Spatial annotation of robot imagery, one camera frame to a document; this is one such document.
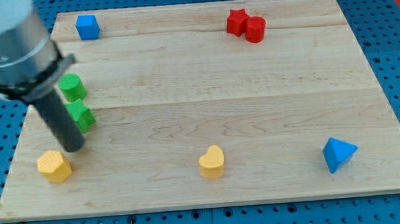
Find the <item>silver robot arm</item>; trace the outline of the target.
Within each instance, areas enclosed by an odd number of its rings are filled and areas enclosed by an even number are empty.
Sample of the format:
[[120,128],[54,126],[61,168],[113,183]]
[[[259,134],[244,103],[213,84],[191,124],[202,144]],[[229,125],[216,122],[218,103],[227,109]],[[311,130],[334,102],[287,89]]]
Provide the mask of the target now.
[[0,97],[34,106],[67,152],[85,139],[54,86],[74,62],[50,38],[33,0],[0,0]]

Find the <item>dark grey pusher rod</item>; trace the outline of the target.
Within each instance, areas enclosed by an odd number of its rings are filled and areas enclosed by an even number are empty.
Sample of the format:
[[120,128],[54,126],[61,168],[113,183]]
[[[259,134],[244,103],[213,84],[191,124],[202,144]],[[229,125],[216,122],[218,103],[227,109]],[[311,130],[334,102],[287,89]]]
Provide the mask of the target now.
[[82,132],[54,89],[35,100],[34,107],[63,149],[76,152],[84,146]]

